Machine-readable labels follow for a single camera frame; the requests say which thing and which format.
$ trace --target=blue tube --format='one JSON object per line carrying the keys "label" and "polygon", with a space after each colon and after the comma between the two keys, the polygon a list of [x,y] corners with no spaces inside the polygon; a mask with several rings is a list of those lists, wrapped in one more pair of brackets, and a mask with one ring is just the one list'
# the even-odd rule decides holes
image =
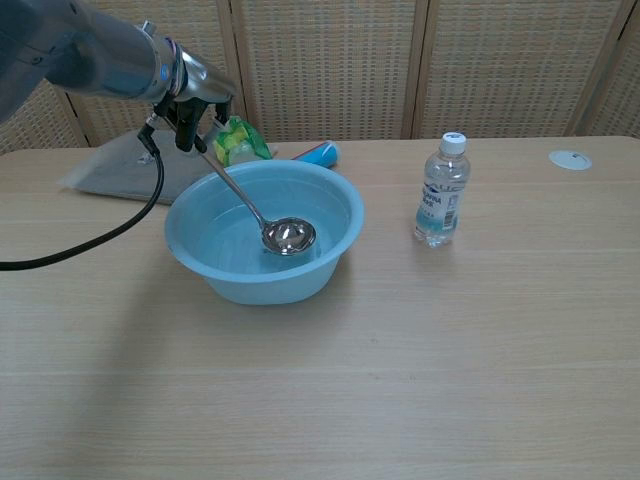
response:
{"label": "blue tube", "polygon": [[340,147],[336,145],[336,142],[327,140],[326,142],[293,157],[293,159],[306,163],[314,163],[321,167],[331,168],[338,162],[340,155]]}

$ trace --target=black cable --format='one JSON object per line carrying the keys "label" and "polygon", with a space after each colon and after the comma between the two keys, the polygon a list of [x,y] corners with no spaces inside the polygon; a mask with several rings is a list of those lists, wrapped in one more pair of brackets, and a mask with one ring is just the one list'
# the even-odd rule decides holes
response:
{"label": "black cable", "polygon": [[[147,139],[153,144],[153,140],[149,137]],[[62,252],[54,253],[52,255],[47,255],[46,257],[35,258],[33,260],[23,260],[18,262],[0,262],[0,271],[16,271],[16,270],[30,270],[33,268],[46,267],[47,265],[51,265],[53,263],[62,262],[63,260],[67,260],[71,257],[75,257],[76,255],[80,255],[81,253],[86,252],[87,250],[91,250],[92,248],[97,247],[98,245],[102,245],[109,240],[117,237],[118,235],[123,234],[131,227],[133,227],[136,223],[142,220],[147,213],[151,211],[153,206],[155,205],[158,197],[160,196],[160,192],[162,192],[162,186],[164,184],[164,165],[162,164],[162,158],[160,157],[160,151],[157,148],[153,149],[151,154],[156,161],[156,168],[158,169],[158,180],[156,181],[156,188],[151,195],[151,198],[146,203],[146,205],[140,210],[135,216],[133,216],[130,220],[123,223],[119,227],[114,228],[113,230],[96,237],[88,242],[77,245],[73,248],[69,248],[68,250],[64,250]]]}

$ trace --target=metal ladle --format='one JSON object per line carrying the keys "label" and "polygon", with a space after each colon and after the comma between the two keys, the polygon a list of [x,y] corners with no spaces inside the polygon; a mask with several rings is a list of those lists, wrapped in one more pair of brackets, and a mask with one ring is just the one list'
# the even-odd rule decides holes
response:
{"label": "metal ladle", "polygon": [[281,218],[275,222],[266,220],[224,167],[217,160],[211,160],[208,155],[204,153],[201,155],[256,217],[262,232],[262,243],[270,252],[284,256],[295,255],[304,252],[313,245],[316,240],[316,229],[313,228],[313,225],[296,217]]}

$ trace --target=blue object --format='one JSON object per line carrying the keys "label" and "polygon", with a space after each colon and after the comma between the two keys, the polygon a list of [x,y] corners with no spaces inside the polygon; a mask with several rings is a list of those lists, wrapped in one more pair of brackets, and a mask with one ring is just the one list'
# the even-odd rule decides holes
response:
{"label": "blue object", "polygon": [[165,223],[167,245],[187,268],[236,303],[292,303],[318,292],[364,223],[364,204],[343,176],[317,165],[273,160],[227,169],[267,219],[300,217],[316,228],[306,252],[267,252],[247,207],[217,174],[208,175],[173,203]]}
{"label": "blue object", "polygon": [[313,147],[300,155],[293,157],[294,160],[306,163],[314,163],[321,167],[331,168],[340,158],[340,147],[336,142],[327,140]]}

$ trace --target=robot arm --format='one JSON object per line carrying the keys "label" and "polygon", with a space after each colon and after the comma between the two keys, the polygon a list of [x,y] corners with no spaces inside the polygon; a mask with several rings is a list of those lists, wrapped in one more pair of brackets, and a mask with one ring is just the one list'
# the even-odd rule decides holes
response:
{"label": "robot arm", "polygon": [[147,101],[190,151],[210,104],[226,123],[233,83],[145,22],[135,27],[82,0],[4,0],[0,16],[0,122],[42,78],[85,95]]}

